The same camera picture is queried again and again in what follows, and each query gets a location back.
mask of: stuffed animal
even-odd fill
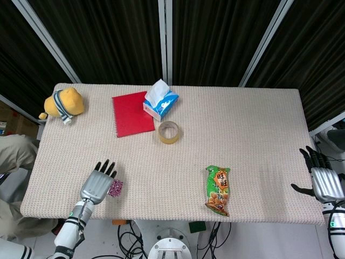
[[[64,124],[69,124],[74,115],[84,112],[84,105],[80,93],[73,87],[58,90],[52,96],[45,99],[45,113],[41,113],[39,118],[44,120],[47,115],[61,117]]]

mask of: chip bag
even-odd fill
[[[205,205],[214,212],[229,217],[226,203],[229,194],[227,174],[230,168],[208,166],[206,170],[209,171],[209,176],[206,183],[207,203]]]

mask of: packing tape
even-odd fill
[[[164,137],[164,129],[166,128],[174,128],[176,130],[176,135],[172,138],[166,138]],[[164,121],[160,124],[158,128],[158,136],[160,137],[160,140],[165,144],[173,144],[180,138],[180,129],[178,128],[178,125],[172,121]]]

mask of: tissue box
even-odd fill
[[[158,103],[155,108],[151,106],[148,100],[145,100],[143,103],[144,111],[146,111],[156,120],[161,121],[163,117],[169,112],[177,99],[177,93],[169,90],[169,92],[164,96],[164,98]]]

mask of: black curtain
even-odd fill
[[[174,85],[237,87],[279,3],[174,0]]]
[[[71,81],[12,1],[1,1],[0,35],[0,94],[37,117],[55,84]]]
[[[345,1],[295,0],[247,87],[297,88],[310,130],[345,110]]]
[[[29,0],[83,83],[162,77],[157,0]]]

